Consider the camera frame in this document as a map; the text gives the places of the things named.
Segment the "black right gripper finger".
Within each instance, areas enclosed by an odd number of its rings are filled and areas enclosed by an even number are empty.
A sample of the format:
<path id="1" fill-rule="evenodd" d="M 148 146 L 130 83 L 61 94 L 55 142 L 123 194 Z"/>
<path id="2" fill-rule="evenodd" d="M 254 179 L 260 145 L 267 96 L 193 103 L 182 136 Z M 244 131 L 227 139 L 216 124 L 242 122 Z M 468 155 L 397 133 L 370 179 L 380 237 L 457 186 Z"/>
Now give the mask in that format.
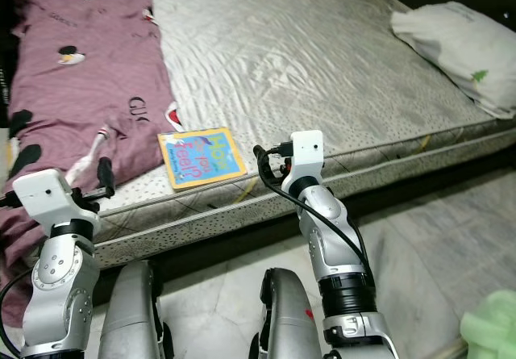
<path id="1" fill-rule="evenodd" d="M 269 163 L 269 153 L 261 145 L 255 145 L 253 148 L 254 155 L 257 159 L 258 174 L 262 182 L 274 182 L 274 173 Z"/>

